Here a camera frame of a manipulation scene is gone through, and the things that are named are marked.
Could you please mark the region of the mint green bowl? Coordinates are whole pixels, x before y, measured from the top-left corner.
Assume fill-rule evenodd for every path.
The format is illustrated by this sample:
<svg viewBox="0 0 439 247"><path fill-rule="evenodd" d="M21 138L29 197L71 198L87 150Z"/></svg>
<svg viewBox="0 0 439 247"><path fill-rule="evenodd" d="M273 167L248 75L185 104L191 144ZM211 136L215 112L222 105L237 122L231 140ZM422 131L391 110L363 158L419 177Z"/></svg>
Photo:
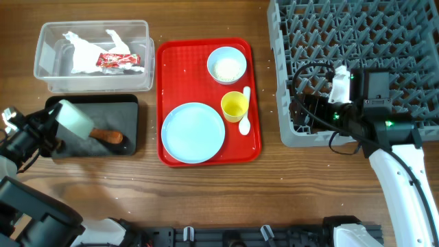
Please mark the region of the mint green bowl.
<svg viewBox="0 0 439 247"><path fill-rule="evenodd" d="M87 139L94 128L93 120L71 102L63 99L56 121L81 139Z"/></svg>

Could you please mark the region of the orange carrot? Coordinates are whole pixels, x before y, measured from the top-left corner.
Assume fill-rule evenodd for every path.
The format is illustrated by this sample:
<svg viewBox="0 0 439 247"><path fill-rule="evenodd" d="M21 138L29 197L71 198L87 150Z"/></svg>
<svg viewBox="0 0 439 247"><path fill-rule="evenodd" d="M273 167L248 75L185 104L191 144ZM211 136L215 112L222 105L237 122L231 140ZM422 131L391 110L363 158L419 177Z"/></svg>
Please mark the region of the orange carrot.
<svg viewBox="0 0 439 247"><path fill-rule="evenodd" d="M123 141L123 134L114 130L102 130L94 128L91 130L89 137L115 145L120 144Z"/></svg>

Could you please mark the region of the white napkin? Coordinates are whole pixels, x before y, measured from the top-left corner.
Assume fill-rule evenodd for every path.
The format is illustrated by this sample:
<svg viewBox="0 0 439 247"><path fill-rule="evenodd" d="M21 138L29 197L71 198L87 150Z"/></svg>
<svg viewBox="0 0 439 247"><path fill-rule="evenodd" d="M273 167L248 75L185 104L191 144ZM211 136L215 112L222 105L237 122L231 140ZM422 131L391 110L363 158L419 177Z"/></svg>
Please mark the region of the white napkin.
<svg viewBox="0 0 439 247"><path fill-rule="evenodd" d="M103 73L106 75L123 74L129 71L143 73L144 67L140 65L127 66L122 68L103 68L97 67L96 62L101 53L110 54L133 54L129 47L121 40L115 30L106 30L106 33L112 38L115 44L110 50L105 50L95 44L92 44L73 32L67 32L63 36L74 46L73 68L72 73Z"/></svg>

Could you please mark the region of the red snack wrapper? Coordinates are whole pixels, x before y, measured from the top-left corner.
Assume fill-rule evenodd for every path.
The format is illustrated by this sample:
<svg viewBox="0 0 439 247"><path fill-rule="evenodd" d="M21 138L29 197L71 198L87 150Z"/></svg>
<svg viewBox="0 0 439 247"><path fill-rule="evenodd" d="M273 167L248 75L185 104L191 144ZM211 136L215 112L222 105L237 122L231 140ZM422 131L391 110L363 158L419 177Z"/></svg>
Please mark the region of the red snack wrapper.
<svg viewBox="0 0 439 247"><path fill-rule="evenodd" d="M122 68L140 65L140 63L141 57L138 54L101 53L97 59L96 66L103 68Z"/></svg>

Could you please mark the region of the yellow plastic cup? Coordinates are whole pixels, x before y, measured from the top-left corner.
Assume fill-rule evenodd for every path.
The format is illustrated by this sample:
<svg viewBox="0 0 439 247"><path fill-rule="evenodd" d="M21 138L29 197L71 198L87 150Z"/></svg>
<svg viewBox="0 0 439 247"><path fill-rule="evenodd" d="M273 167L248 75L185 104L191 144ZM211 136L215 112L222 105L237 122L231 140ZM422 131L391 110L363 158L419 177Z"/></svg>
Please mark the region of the yellow plastic cup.
<svg viewBox="0 0 439 247"><path fill-rule="evenodd" d="M249 102L243 93L231 91L222 97L220 106L225 120L236 123L247 113Z"/></svg>

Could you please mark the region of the white rice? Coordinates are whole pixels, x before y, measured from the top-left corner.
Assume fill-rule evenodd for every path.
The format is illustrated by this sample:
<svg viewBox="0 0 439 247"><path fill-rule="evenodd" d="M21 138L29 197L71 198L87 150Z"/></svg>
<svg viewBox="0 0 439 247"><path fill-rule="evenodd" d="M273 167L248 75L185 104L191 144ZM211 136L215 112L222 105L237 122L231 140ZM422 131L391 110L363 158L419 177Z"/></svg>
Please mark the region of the white rice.
<svg viewBox="0 0 439 247"><path fill-rule="evenodd" d="M240 63L232 58L222 58L213 65L213 76L222 82L236 80L240 73Z"/></svg>

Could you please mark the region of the light blue bowl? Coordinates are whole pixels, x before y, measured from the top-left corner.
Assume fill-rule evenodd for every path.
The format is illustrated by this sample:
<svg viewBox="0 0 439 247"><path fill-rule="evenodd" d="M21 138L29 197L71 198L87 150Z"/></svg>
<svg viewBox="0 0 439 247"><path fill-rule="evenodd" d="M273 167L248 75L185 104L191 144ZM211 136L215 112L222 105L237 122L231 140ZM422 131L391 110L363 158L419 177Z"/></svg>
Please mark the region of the light blue bowl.
<svg viewBox="0 0 439 247"><path fill-rule="evenodd" d="M208 56L206 67L216 82L231 85L246 72L247 60L244 54L234 47L219 47Z"/></svg>

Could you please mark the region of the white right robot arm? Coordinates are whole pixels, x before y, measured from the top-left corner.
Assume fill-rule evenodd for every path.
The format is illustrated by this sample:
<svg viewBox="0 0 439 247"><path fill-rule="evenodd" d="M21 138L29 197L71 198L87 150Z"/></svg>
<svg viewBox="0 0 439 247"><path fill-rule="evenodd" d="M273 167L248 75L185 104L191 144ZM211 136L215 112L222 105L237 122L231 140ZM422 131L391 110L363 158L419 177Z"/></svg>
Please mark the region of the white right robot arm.
<svg viewBox="0 0 439 247"><path fill-rule="evenodd" d="M392 111L389 71L328 69L328 99L289 87L294 116L309 116L358 142L381 185L398 246L437 246L438 210L425 172L423 141L411 115Z"/></svg>

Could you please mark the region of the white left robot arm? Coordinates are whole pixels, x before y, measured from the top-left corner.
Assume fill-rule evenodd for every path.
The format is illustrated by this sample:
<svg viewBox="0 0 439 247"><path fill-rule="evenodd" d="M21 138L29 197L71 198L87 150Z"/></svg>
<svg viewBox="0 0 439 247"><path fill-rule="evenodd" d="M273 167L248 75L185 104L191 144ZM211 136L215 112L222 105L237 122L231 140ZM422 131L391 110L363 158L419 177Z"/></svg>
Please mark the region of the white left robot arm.
<svg viewBox="0 0 439 247"><path fill-rule="evenodd" d="M96 130L93 121L72 103L57 104L30 115L5 109L1 140L1 245L2 246L144 246L147 237L125 220L85 221L71 207L35 190L17 178L42 151L58 151L63 142L57 125L76 136L120 144L123 135Z"/></svg>

